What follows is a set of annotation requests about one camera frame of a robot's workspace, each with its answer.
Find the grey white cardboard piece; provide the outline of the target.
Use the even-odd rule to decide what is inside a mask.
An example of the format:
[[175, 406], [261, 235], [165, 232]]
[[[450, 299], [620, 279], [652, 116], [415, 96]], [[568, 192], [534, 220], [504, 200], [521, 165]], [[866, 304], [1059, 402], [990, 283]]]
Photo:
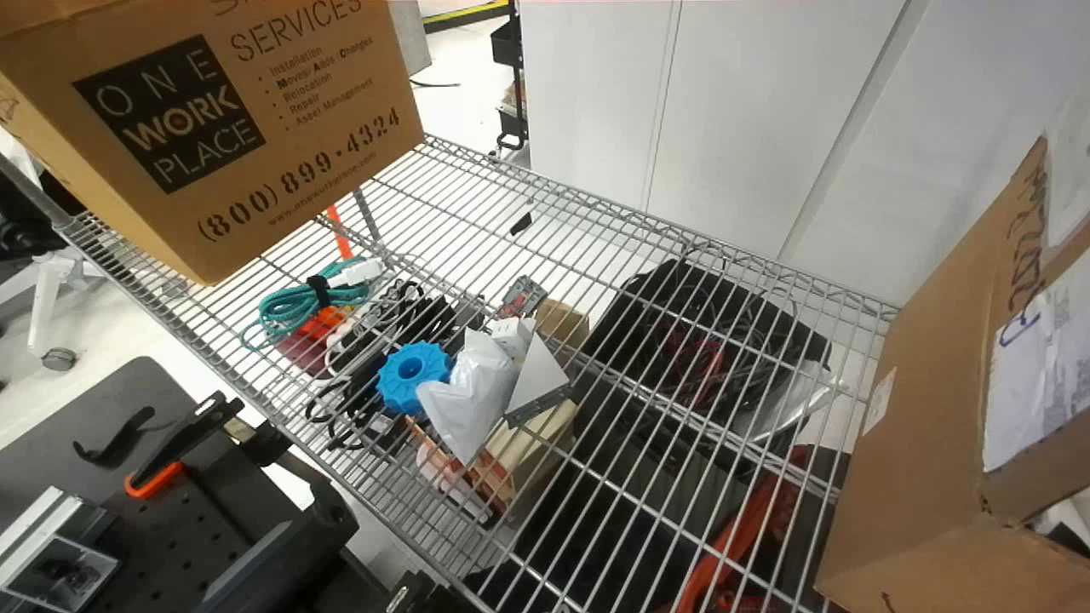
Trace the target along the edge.
[[504, 410], [508, 421], [529, 421], [538, 413], [559, 406], [568, 393], [568, 376], [543, 338], [530, 338], [510, 402]]

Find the white plastic bag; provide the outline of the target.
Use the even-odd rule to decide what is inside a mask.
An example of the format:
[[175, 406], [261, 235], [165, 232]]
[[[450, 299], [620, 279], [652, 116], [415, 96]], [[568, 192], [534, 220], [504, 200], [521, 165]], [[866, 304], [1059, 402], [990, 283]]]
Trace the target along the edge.
[[459, 462], [469, 462], [484, 450], [493, 421], [504, 414], [530, 338], [534, 326], [526, 316], [468, 329], [450, 379], [415, 388], [426, 418]]

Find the black storage bin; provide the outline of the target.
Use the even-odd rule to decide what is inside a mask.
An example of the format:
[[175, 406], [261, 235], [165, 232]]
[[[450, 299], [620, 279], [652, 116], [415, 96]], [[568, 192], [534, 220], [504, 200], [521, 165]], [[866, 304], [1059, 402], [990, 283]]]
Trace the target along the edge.
[[584, 352], [737, 437], [767, 438], [831, 396], [831, 339], [771, 293], [668, 260], [631, 277]]

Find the wooden block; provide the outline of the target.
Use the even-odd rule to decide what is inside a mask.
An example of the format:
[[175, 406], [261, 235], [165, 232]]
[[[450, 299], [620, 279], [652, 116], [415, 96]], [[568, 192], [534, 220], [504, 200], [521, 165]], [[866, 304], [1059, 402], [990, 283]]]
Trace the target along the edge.
[[484, 445], [484, 461], [493, 474], [499, 502], [510, 503], [516, 493], [530, 485], [545, 462], [551, 461], [556, 445], [566, 438], [566, 430], [579, 414], [571, 397], [559, 402], [530, 414], [521, 427], [500, 421]]

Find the orange pen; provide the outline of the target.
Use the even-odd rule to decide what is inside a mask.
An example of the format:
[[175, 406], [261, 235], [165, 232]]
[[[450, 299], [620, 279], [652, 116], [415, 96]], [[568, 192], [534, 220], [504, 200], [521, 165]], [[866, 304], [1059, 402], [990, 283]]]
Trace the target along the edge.
[[354, 260], [354, 245], [350, 245], [350, 239], [346, 239], [346, 229], [344, 229], [344, 220], [340, 220], [338, 203], [332, 203], [332, 207], [324, 212], [324, 217], [332, 220], [338, 255], [340, 255], [344, 261]]

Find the black scissors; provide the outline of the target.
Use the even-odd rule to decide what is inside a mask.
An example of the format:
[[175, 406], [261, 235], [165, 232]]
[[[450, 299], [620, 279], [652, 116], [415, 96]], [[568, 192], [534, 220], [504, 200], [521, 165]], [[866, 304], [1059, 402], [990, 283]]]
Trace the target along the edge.
[[328, 432], [332, 450], [361, 450], [394, 430], [374, 384], [358, 379], [324, 380], [304, 406], [304, 414]]

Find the orange red small box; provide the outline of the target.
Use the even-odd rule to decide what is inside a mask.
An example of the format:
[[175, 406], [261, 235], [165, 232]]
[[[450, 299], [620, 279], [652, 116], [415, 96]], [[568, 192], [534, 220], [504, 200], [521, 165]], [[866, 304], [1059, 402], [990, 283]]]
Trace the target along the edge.
[[324, 379], [328, 339], [340, 322], [344, 322], [344, 312], [338, 305], [324, 305], [310, 319], [304, 319], [292, 335], [285, 335], [275, 345], [275, 352], [289, 356], [301, 371]]

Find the orange tool below shelf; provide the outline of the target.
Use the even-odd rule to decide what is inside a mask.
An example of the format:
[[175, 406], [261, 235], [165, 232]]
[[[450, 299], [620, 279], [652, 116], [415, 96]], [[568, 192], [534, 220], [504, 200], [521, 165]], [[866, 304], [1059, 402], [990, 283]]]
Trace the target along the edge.
[[838, 479], [843, 468], [828, 445], [796, 445], [790, 474], [761, 470], [668, 613], [823, 613], [815, 571]]

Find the black perforated workbench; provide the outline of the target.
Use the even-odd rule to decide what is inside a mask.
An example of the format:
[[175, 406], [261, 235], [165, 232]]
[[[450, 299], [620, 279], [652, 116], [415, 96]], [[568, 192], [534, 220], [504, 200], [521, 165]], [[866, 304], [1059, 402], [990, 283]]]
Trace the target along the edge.
[[123, 493], [202, 402], [138, 356], [0, 450], [2, 613], [386, 613], [358, 516], [271, 427], [231, 414], [155, 502]]

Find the large printed cardboard box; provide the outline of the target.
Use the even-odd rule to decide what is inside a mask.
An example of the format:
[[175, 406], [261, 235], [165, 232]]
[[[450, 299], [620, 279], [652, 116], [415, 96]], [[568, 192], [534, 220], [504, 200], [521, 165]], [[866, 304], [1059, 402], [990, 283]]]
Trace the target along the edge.
[[222, 283], [423, 142], [387, 0], [0, 0], [2, 125]]

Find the brown cardboard box right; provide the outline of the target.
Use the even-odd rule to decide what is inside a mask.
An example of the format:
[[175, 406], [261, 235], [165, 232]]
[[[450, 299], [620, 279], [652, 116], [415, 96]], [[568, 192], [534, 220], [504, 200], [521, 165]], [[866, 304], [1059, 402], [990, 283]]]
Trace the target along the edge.
[[1036, 516], [1090, 486], [1088, 235], [1033, 142], [887, 329], [819, 594], [846, 613], [1090, 613]]

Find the orange handled clamp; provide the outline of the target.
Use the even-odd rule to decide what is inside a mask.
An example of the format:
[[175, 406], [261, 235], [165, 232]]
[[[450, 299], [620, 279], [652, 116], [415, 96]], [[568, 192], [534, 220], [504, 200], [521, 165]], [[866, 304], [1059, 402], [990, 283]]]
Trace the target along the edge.
[[155, 502], [177, 476], [185, 476], [185, 454], [222, 430], [231, 414], [241, 413], [239, 397], [210, 393], [189, 418], [175, 421], [155, 454], [123, 476], [123, 493], [133, 502]]

